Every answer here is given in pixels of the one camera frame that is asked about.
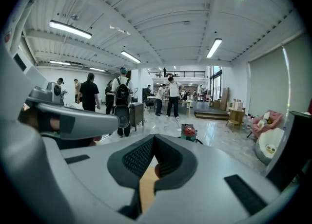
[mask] fluorescent light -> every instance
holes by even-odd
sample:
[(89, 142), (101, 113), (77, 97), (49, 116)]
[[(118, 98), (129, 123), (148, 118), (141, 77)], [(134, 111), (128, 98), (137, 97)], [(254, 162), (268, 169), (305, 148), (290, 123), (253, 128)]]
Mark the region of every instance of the fluorescent light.
[(65, 63), (65, 62), (58, 62), (58, 61), (50, 61), (50, 63), (53, 63), (53, 64), (59, 64), (59, 65), (66, 65), (66, 66), (70, 66), (70, 63)]
[(122, 54), (122, 55), (125, 55), (125, 56), (128, 57), (129, 59), (132, 59), (132, 60), (135, 61), (136, 63), (141, 63), (140, 60), (138, 60), (137, 58), (135, 58), (135, 57), (132, 56), (131, 54), (127, 53), (126, 51), (122, 51), (121, 54)]
[(212, 48), (210, 49), (209, 53), (207, 54), (207, 58), (211, 58), (212, 55), (214, 55), (216, 49), (221, 44), (221, 42), (222, 42), (222, 39), (215, 39)]
[(101, 69), (93, 68), (93, 67), (90, 67), (90, 69), (91, 69), (91, 70), (94, 70), (94, 71), (106, 72), (105, 70), (101, 70)]
[(86, 31), (83, 31), (77, 27), (73, 27), (71, 25), (67, 25), (67, 24), (64, 24), (64, 23), (61, 23), (61, 22), (58, 22), (55, 20), (50, 20), (49, 26), (53, 27), (53, 28), (60, 29), (60, 30), (67, 31), (67, 32), (75, 34), (75, 35), (79, 35), (81, 37), (85, 37), (87, 39), (90, 39), (92, 37), (92, 34), (86, 32)]

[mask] table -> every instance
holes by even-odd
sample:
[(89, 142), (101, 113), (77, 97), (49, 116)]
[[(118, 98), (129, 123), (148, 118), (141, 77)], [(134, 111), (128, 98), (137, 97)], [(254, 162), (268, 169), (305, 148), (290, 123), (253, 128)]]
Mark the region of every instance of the table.
[(189, 105), (189, 115), (190, 115), (190, 111), (191, 111), (191, 102), (192, 102), (191, 100), (186, 100), (186, 101), (179, 100), (179, 104), (188, 104)]
[(233, 128), (232, 128), (232, 132), (233, 132), (235, 125), (238, 125), (240, 127), (245, 111), (235, 110), (233, 107), (229, 107), (229, 111), (230, 111), (230, 117), (225, 126), (227, 126), (228, 123), (231, 123), (233, 125)]
[(144, 125), (144, 104), (134, 103), (129, 106), (130, 108), (130, 126), (137, 130), (137, 124), (142, 122)]

